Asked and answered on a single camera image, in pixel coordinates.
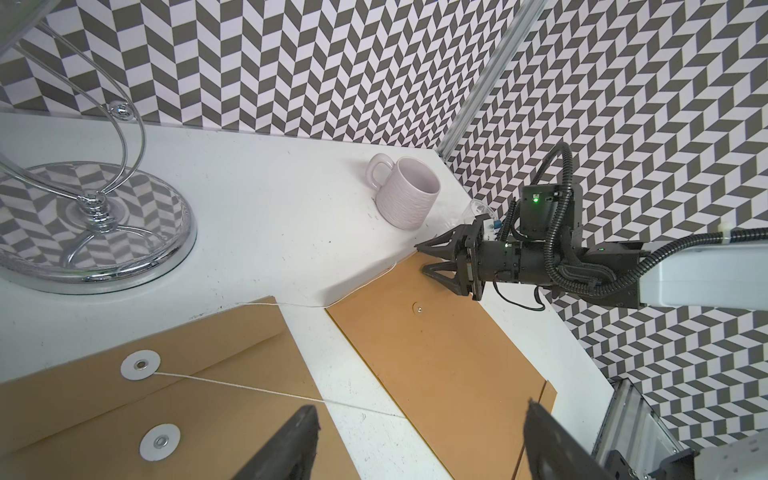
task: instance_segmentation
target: mug handle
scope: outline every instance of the mug handle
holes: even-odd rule
[[[373,156],[371,161],[368,162],[368,168],[366,168],[366,180],[373,188],[377,190],[381,188],[382,185],[373,179],[373,171],[376,169],[376,167],[379,166],[379,164],[386,165],[390,170],[395,168],[395,163],[392,161],[392,159],[384,154],[376,154]]]

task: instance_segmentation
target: white string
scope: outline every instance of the white string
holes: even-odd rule
[[[175,376],[175,377],[180,378],[180,379],[200,380],[201,382],[216,383],[218,385],[235,386],[235,387],[237,387],[239,389],[254,390],[256,392],[272,393],[273,395],[287,396],[287,397],[291,397],[292,399],[309,400],[310,402],[320,402],[320,403],[325,403],[325,404],[332,403],[333,405],[341,405],[341,406],[350,407],[350,408],[353,408],[353,409],[365,410],[366,412],[379,413],[381,415],[387,415],[387,416],[390,416],[390,417],[395,417],[397,419],[404,419],[405,418],[403,415],[395,415],[393,413],[380,412],[379,410],[367,409],[365,407],[361,407],[361,406],[357,406],[357,405],[350,405],[349,403],[335,402],[333,400],[314,399],[312,397],[306,397],[306,396],[301,396],[301,395],[294,395],[292,393],[275,392],[273,390],[259,389],[259,388],[255,387],[255,386],[245,386],[245,385],[238,385],[236,383],[219,382],[218,380],[204,379],[204,378],[201,378],[199,376],[189,376],[189,375],[181,375],[180,373],[166,373],[166,372],[155,372],[152,375]]]
[[[344,300],[346,297],[348,297],[348,296],[352,295],[352,294],[353,294],[353,293],[355,293],[357,290],[360,290],[360,289],[361,289],[361,288],[363,288],[364,286],[368,286],[368,285],[370,285],[371,283],[373,283],[374,281],[376,281],[376,280],[380,279],[381,277],[385,276],[387,273],[391,272],[391,271],[392,271],[392,269],[394,269],[396,266],[397,266],[397,263],[395,263],[395,264],[394,264],[394,265],[392,265],[390,268],[388,268],[388,270],[387,270],[386,272],[384,272],[384,273],[381,273],[380,275],[378,275],[378,276],[375,276],[374,278],[372,278],[372,279],[371,279],[371,280],[369,280],[368,282],[364,283],[363,285],[361,285],[361,286],[358,286],[358,287],[357,287],[357,288],[355,288],[353,291],[351,291],[351,292],[347,293],[345,296],[341,297],[341,298],[340,298],[340,299],[338,299],[336,302],[333,302],[333,303],[331,303],[330,305],[302,305],[301,303],[286,303],[286,302],[277,302],[277,303],[267,303],[267,302],[242,302],[242,303],[236,303],[235,305],[275,305],[275,306],[276,306],[276,305],[285,305],[285,306],[305,306],[306,308],[330,308],[330,307],[332,307],[332,306],[336,305],[338,302],[340,302],[340,301]]]

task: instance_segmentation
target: cable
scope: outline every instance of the cable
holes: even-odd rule
[[[554,212],[554,216],[552,217],[552,222],[550,223],[550,228],[545,239],[544,266],[552,281],[562,289],[568,292],[576,293],[578,295],[603,298],[605,296],[619,292],[636,283],[645,273],[648,273],[650,269],[654,268],[656,265],[661,263],[662,260],[668,258],[674,253],[689,247],[723,243],[723,234],[721,232],[698,233],[695,235],[689,235],[688,237],[673,240],[658,250],[655,250],[649,256],[645,257],[643,261],[640,262],[635,268],[606,285],[590,286],[586,283],[580,283],[566,279],[560,274],[560,272],[558,272],[557,266],[554,264],[554,244],[560,233],[563,219],[565,218],[565,211],[567,210],[568,204],[573,198],[573,156],[571,154],[571,148],[568,146],[568,144],[561,141],[552,148],[548,154],[548,158],[552,155],[553,152],[556,154],[556,150],[558,148],[563,157],[562,185],[564,187],[564,192],[561,192],[561,201],[558,202],[558,209]],[[732,230],[730,235],[730,243],[748,242],[753,240],[768,240],[768,228]]]
[[[351,292],[347,293],[345,296],[341,297],[341,298],[340,298],[340,299],[338,299],[336,302],[333,302],[333,303],[331,303],[330,305],[302,305],[301,303],[284,303],[284,302],[277,302],[277,303],[268,303],[268,302],[242,302],[242,303],[235,303],[235,305],[236,305],[236,306],[237,306],[237,305],[274,305],[274,306],[285,305],[285,306],[304,306],[304,307],[306,307],[306,308],[330,308],[330,307],[332,307],[332,306],[336,305],[338,302],[340,302],[340,301],[344,300],[346,297],[348,297],[348,296],[352,295],[352,294],[353,294],[353,293],[355,293],[357,290],[360,290],[360,289],[361,289],[361,288],[363,288],[364,286],[368,286],[369,284],[373,283],[374,281],[376,281],[376,280],[380,279],[381,277],[385,276],[387,273],[391,272],[391,271],[392,271],[392,269],[394,269],[396,266],[397,266],[397,263],[395,263],[395,264],[394,264],[394,265],[392,265],[390,268],[388,268],[386,272],[384,272],[384,273],[381,273],[381,274],[379,274],[379,275],[377,275],[377,276],[373,277],[371,280],[368,280],[368,281],[367,281],[367,282],[365,282],[363,285],[361,285],[361,286],[358,286],[358,287],[357,287],[357,288],[355,288],[353,291],[351,291]]]
[[[502,228],[498,229],[498,232],[496,233],[496,240],[500,240],[502,242],[507,241],[507,237],[509,237],[509,229],[512,226],[513,213],[515,212],[515,206],[517,204],[518,201],[514,197],[509,197],[509,208],[507,208],[507,216],[504,217]]]
[[[381,415],[387,415],[389,417],[395,417],[396,419],[404,419],[405,418],[405,416],[403,416],[403,415],[396,415],[396,414],[393,414],[393,413],[381,412],[379,410],[367,409],[366,407],[352,405],[352,404],[344,403],[344,402],[336,402],[335,400],[314,399],[312,397],[301,396],[301,395],[294,395],[292,393],[284,393],[284,392],[276,392],[274,390],[259,389],[259,388],[255,387],[255,386],[238,385],[236,383],[220,382],[218,380],[204,379],[203,377],[200,377],[200,376],[181,375],[180,373],[168,373],[168,372],[155,372],[152,375],[174,376],[174,377],[177,377],[179,379],[200,380],[201,382],[216,383],[217,385],[224,385],[224,386],[234,386],[234,387],[237,387],[239,389],[253,390],[254,392],[271,393],[273,395],[286,396],[286,397],[290,397],[292,399],[309,400],[310,402],[320,402],[320,403],[325,403],[326,405],[328,405],[328,404],[341,405],[341,406],[350,407],[350,408],[353,408],[353,409],[365,410],[366,412],[379,413]]]
[[[520,303],[513,302],[510,299],[508,299],[507,297],[503,296],[502,293],[498,291],[498,285],[496,285],[496,280],[493,281],[493,288],[494,288],[494,290],[496,290],[496,293],[498,293],[498,295],[502,298],[502,300],[504,300],[507,303],[511,303],[512,305],[519,306],[520,308],[524,308],[526,310],[531,310],[532,312],[543,312],[547,308],[546,305],[544,305],[544,302],[541,301],[541,297],[538,295],[538,285],[533,290],[533,297],[536,300],[536,303],[538,303],[540,305],[540,307],[538,307],[538,308],[534,308],[532,306],[521,305]]]
[[[531,180],[531,185],[538,185],[538,182],[541,181],[541,177],[544,176],[544,173],[549,168],[550,164],[552,163],[552,160],[558,156],[558,152],[563,148],[563,145],[567,146],[568,144],[566,144],[563,140],[560,140],[545,155],[544,160],[541,161],[541,165],[538,166],[538,169],[536,170],[536,174],[533,176],[533,180]],[[510,202],[509,210],[507,212],[507,217],[510,217],[510,221],[507,228],[507,235],[502,239],[502,241],[506,241],[510,233],[518,242],[531,241],[530,238],[518,232],[518,229],[515,228],[515,223],[517,223],[518,218],[520,217],[520,203],[518,201],[515,201],[514,206]]]

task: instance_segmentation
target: metal grommet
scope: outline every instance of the metal grommet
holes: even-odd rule
[[[154,440],[154,447],[156,449],[162,449],[164,446],[168,445],[168,435],[160,435]]]
[[[125,357],[120,374],[129,380],[143,380],[160,368],[160,355],[153,350],[139,350]]]
[[[168,457],[176,450],[181,440],[181,430],[173,423],[158,425],[141,439],[139,455],[148,462]]]

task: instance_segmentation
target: envelope flap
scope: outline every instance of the envelope flap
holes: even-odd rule
[[[421,273],[416,253],[328,308],[454,478],[503,478],[545,379],[480,303]]]
[[[159,371],[193,375],[284,329],[277,306],[244,306],[0,384],[0,456],[179,380],[126,380],[120,366],[133,352],[153,350],[161,358]]]
[[[195,376],[320,397],[288,329]],[[306,404],[317,407],[320,423],[312,480],[359,478],[321,402],[194,379],[181,379],[0,458],[0,478],[229,479]],[[139,455],[139,443],[163,423],[176,425],[181,441],[163,461],[147,462]]]

